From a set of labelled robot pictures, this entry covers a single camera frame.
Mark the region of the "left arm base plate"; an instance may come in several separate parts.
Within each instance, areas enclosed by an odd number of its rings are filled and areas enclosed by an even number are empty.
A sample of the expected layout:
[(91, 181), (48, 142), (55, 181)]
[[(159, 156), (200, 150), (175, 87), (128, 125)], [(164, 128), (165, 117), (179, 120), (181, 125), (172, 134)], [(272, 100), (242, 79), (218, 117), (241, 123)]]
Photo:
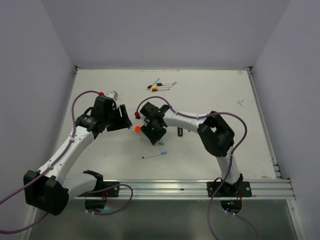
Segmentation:
[(82, 194), (83, 197), (117, 198), (119, 196), (118, 181), (102, 181), (93, 190)]

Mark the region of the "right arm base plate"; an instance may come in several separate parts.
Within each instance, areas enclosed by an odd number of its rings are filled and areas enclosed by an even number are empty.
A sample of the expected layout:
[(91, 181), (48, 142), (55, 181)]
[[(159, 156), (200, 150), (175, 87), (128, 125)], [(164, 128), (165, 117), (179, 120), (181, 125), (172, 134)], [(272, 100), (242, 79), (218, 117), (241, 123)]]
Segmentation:
[(221, 188), (221, 181), (208, 181), (206, 183), (206, 190), (208, 197), (214, 196), (215, 198), (235, 198), (235, 197), (245, 197), (250, 198), (253, 196), (251, 185), (248, 181), (242, 181), (239, 184), (230, 185), (229, 183), (224, 183)]

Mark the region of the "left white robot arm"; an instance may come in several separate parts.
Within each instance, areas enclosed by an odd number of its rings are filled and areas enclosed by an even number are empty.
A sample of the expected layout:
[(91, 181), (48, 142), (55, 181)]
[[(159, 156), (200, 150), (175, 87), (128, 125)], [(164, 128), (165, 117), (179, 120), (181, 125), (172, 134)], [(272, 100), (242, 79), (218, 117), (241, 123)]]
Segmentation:
[(55, 154), (37, 171), (29, 170), (24, 175), (24, 196), (28, 205), (57, 216), (69, 201), (82, 194), (96, 197), (120, 186), (106, 186), (103, 175), (92, 170), (67, 179), (74, 163), (99, 134), (132, 126), (125, 105), (117, 105), (117, 99), (116, 91), (99, 93), (92, 107), (72, 119), (72, 131)]

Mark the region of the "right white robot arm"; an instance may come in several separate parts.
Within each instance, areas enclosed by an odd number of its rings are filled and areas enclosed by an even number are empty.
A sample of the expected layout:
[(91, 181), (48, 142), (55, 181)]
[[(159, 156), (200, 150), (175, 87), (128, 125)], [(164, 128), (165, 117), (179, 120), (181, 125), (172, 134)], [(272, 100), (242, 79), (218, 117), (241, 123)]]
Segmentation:
[(200, 116), (173, 110), (168, 104), (157, 107), (147, 102), (135, 117), (143, 117), (140, 128), (152, 145), (167, 133), (167, 127), (175, 127), (198, 134), (205, 150), (216, 157), (224, 181), (219, 188), (220, 196), (232, 197), (241, 190), (243, 175), (233, 159), (235, 133), (217, 112)]

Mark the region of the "orange highlighter cap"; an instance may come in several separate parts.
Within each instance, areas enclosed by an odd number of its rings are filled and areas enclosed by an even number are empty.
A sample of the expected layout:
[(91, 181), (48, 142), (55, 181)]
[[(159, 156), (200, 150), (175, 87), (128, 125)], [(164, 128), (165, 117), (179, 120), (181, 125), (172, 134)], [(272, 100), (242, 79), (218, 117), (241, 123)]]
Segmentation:
[(141, 131), (141, 127), (139, 125), (137, 125), (135, 127), (134, 131), (137, 132), (137, 133), (140, 132)]

